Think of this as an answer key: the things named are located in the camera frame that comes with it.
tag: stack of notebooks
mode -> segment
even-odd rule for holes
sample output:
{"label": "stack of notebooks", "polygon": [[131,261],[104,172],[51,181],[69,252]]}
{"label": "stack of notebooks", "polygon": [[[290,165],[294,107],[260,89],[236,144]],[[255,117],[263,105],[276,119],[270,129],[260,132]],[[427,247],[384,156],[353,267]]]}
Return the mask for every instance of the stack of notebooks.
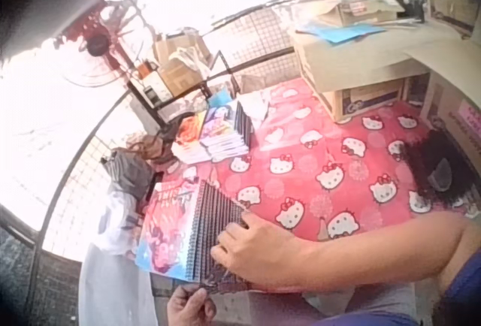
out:
{"label": "stack of notebooks", "polygon": [[207,111],[201,143],[214,161],[249,152],[252,122],[239,101]]}
{"label": "stack of notebooks", "polygon": [[210,249],[226,225],[242,224],[241,212],[205,181],[157,183],[135,263],[149,272],[201,283],[210,292],[245,291],[247,282],[210,257]]}
{"label": "stack of notebooks", "polygon": [[188,165],[221,161],[249,152],[252,122],[239,101],[185,118],[172,153]]}
{"label": "stack of notebooks", "polygon": [[183,163],[191,165],[212,159],[199,141],[206,113],[197,113],[180,123],[175,142],[172,143],[172,153]]}

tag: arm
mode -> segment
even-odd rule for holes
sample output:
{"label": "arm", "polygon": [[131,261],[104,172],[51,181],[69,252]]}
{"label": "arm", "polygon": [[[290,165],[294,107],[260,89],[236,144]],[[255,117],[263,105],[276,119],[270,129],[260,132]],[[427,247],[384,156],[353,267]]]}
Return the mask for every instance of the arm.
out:
{"label": "arm", "polygon": [[481,247],[481,230],[453,213],[432,213],[326,243],[301,240],[252,213],[243,218],[249,229],[228,225],[211,254],[268,288],[330,291],[436,276],[444,291]]}

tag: spiral notebook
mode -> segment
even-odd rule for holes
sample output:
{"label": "spiral notebook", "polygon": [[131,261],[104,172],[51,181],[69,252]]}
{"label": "spiral notebook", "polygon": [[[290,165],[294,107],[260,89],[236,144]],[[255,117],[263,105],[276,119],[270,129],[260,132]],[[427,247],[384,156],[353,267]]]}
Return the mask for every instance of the spiral notebook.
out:
{"label": "spiral notebook", "polygon": [[244,280],[210,257],[242,208],[209,183],[196,179],[157,183],[147,209],[135,263],[149,272],[201,283],[209,291],[243,291]]}

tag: hand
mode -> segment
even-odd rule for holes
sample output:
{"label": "hand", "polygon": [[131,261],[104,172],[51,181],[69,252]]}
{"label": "hand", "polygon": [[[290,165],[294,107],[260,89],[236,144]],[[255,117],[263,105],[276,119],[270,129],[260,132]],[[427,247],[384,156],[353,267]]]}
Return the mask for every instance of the hand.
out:
{"label": "hand", "polygon": [[215,303],[197,285],[177,287],[167,304],[169,326],[203,326],[215,315]]}
{"label": "hand", "polygon": [[242,219],[249,228],[228,224],[210,251],[214,260],[256,287],[296,287],[298,256],[307,241],[253,213],[243,213]]}

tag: pink tablecloth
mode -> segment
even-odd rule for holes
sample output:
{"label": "pink tablecloth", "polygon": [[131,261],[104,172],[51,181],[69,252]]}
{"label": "pink tablecloth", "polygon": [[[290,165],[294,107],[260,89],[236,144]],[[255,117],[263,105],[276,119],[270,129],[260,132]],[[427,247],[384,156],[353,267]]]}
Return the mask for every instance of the pink tablecloth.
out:
{"label": "pink tablecloth", "polygon": [[270,107],[249,155],[218,164],[174,162],[165,180],[198,175],[308,240],[405,222],[440,209],[415,193],[400,141],[423,137],[419,110],[404,102],[331,121],[301,79],[266,89]]}

